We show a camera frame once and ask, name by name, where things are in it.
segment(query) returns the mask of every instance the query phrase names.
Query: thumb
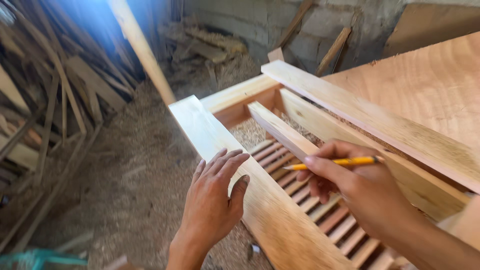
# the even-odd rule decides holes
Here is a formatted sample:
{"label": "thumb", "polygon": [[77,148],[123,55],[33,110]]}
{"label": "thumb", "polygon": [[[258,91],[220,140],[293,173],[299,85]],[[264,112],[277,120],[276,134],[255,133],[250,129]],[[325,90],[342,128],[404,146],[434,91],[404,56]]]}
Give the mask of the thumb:
{"label": "thumb", "polygon": [[248,175],[240,177],[233,185],[232,193],[230,194],[232,209],[234,212],[238,212],[240,218],[243,215],[243,197],[245,196],[245,192],[247,192],[249,182],[250,177]]}
{"label": "thumb", "polygon": [[308,156],[304,161],[307,168],[318,176],[326,178],[336,184],[340,190],[346,184],[346,179],[355,175],[352,171],[335,164],[328,159],[322,159],[316,156]]}

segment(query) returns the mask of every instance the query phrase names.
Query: wooden post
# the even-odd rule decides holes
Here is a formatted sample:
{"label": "wooden post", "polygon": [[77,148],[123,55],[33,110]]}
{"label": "wooden post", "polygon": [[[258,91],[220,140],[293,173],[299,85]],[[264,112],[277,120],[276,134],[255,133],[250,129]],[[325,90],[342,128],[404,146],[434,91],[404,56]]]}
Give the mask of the wooden post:
{"label": "wooden post", "polygon": [[152,80],[156,89],[160,93],[163,102],[170,105],[176,101],[172,93],[172,89],[168,85],[167,79],[163,75],[158,65],[152,49],[148,45],[140,26],[137,23],[126,0],[109,0],[108,1],[113,14],[120,24],[122,32],[126,35],[130,45],[138,56],[148,76]]}

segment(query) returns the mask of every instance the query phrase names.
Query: wooden board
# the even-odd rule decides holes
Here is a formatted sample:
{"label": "wooden board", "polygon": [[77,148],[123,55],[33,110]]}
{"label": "wooden board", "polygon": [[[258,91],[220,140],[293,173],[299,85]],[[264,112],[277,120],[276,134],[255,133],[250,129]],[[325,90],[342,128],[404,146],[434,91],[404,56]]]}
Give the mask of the wooden board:
{"label": "wooden board", "polygon": [[70,57],[67,64],[85,81],[87,88],[94,89],[116,111],[121,111],[127,104],[82,58]]}
{"label": "wooden board", "polygon": [[480,31],[480,8],[408,4],[388,38],[383,57]]}
{"label": "wooden board", "polygon": [[[243,149],[195,96],[178,101],[169,108],[203,159],[210,160],[223,147]],[[253,158],[240,166],[229,189],[244,174],[250,176],[250,184],[245,194],[242,220],[276,270],[353,269]]]}
{"label": "wooden board", "polygon": [[8,73],[0,65],[0,91],[23,112],[30,113],[30,109],[25,103],[24,98],[18,92],[17,87],[13,83]]}
{"label": "wooden board", "polygon": [[226,128],[231,128],[250,117],[246,105],[255,100],[273,108],[275,90],[282,87],[267,75],[260,75],[201,99],[202,104]]}
{"label": "wooden board", "polygon": [[386,151],[380,144],[330,116],[294,93],[281,89],[282,111],[323,141],[333,138],[372,147],[385,157],[386,164],[407,199],[436,221],[461,211],[470,201],[457,189],[422,170],[406,159]]}
{"label": "wooden board", "polygon": [[480,32],[323,79],[480,151]]}
{"label": "wooden board", "polygon": [[262,72],[454,181],[480,192],[480,153],[282,61]]}

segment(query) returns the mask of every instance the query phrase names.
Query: wrist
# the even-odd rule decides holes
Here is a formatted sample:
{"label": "wrist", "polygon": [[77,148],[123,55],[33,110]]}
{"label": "wrist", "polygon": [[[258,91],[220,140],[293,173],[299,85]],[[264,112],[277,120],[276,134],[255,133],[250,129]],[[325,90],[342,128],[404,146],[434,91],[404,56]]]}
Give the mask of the wrist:
{"label": "wrist", "polygon": [[209,250],[202,241],[180,229],[170,243],[168,269],[200,269]]}

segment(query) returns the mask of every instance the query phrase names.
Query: forearm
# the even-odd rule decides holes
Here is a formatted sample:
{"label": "forearm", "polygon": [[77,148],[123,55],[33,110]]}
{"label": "forearm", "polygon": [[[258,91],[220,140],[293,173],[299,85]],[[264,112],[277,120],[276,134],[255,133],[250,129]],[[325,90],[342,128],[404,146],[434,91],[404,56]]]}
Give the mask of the forearm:
{"label": "forearm", "polygon": [[420,270],[478,269],[480,252],[428,221],[404,223],[385,239]]}

